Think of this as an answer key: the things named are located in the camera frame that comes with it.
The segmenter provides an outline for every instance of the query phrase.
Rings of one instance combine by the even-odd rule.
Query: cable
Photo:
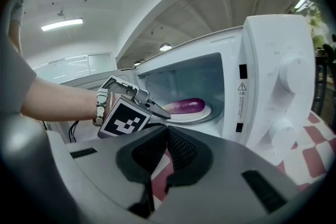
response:
[[[76,130],[77,125],[78,125],[78,121],[75,123],[74,127],[71,130],[72,138],[75,140],[75,142],[77,142],[75,138],[75,130]]]
[[[79,121],[75,121],[75,122],[73,123],[73,125],[72,125],[72,126],[70,127],[70,129],[69,129],[69,140],[70,140],[70,143],[72,143],[72,142],[76,142],[76,139],[75,139],[75,137],[74,137],[75,131],[72,131],[72,129],[73,129],[73,128],[76,129],[76,126],[77,126],[78,122],[79,122]]]

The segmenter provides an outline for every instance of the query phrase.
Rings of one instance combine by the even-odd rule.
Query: hand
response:
[[[11,20],[16,20],[22,26],[23,15],[25,13],[25,6],[23,0],[16,0],[11,11]]]

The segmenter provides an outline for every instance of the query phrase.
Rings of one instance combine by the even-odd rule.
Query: purple eggplant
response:
[[[186,114],[201,112],[205,108],[205,102],[200,98],[190,98],[172,102],[163,107],[170,114]]]

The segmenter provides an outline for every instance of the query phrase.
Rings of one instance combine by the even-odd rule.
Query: warning label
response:
[[[243,83],[240,84],[238,91],[246,91],[246,87]]]
[[[247,110],[247,89],[248,80],[240,79],[237,81],[237,121],[243,122],[245,120],[245,114]]]

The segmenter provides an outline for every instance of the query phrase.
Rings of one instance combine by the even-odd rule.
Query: gray shirt sleeve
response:
[[[36,73],[15,51],[6,34],[0,33],[0,112],[20,112]]]

